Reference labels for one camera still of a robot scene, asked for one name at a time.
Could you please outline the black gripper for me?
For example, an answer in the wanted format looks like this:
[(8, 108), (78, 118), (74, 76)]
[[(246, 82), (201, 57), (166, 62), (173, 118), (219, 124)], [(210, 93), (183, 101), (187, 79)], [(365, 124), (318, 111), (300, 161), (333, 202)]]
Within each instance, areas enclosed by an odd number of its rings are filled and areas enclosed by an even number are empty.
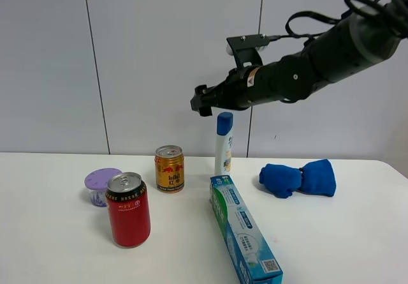
[(239, 70), (233, 68), (226, 79), (217, 86), (200, 85), (194, 88), (191, 109), (201, 117), (212, 115), (212, 107), (229, 110), (245, 110), (259, 104), (253, 96), (254, 86), (248, 86), (248, 78), (252, 71), (257, 72), (259, 66), (249, 66)]

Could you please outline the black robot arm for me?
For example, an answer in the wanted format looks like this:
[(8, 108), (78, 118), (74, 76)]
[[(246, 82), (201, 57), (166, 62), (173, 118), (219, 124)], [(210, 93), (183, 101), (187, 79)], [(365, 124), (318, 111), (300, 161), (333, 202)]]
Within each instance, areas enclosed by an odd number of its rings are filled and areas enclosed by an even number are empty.
[(273, 101), (296, 103), (389, 59), (407, 38), (407, 0), (344, 2), (348, 9), (340, 19), (313, 11), (292, 15), (292, 19), (308, 17), (332, 27), (324, 33), (303, 34), (304, 48), (274, 63), (263, 64), (259, 50), (281, 40), (281, 35), (228, 38), (228, 53), (236, 68), (216, 86), (196, 87), (192, 110), (207, 117), (213, 108), (242, 111)]

